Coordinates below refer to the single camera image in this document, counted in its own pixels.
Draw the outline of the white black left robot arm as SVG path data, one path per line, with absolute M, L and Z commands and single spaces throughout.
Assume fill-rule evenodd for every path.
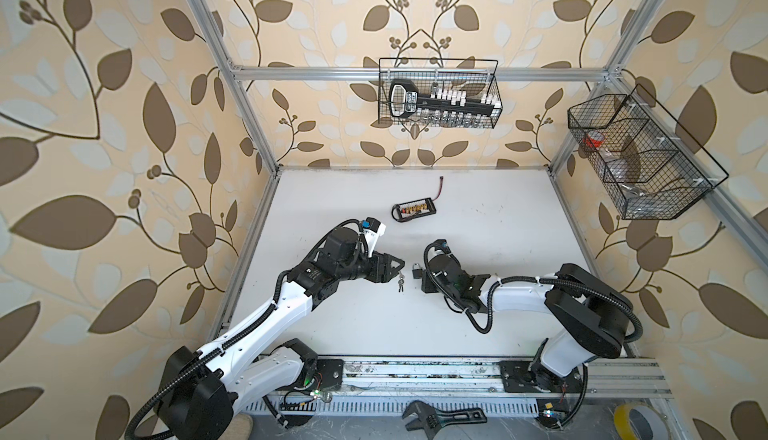
M 244 406 L 303 378 L 313 378 L 317 355 L 293 339 L 267 358 L 262 352 L 285 330 L 333 295 L 341 282 L 387 283 L 402 259 L 376 251 L 385 224 L 348 219 L 327 232 L 294 267 L 282 271 L 274 292 L 245 319 L 195 351 L 182 346 L 166 361 L 158 391 L 128 422 L 124 436 L 138 438 L 154 413 L 159 439 L 218 439 Z

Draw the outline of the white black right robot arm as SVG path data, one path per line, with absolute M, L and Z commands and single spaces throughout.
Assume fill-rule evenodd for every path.
M 440 293 L 449 309 L 486 335 L 494 315 L 504 311 L 547 314 L 559 331 L 542 341 L 532 360 L 510 377 L 540 392 L 567 387 L 567 379 L 596 358 L 616 359 L 643 326 L 632 302 L 589 271 L 564 263 L 544 276 L 499 277 L 465 271 L 444 239 L 423 251 L 422 290 Z

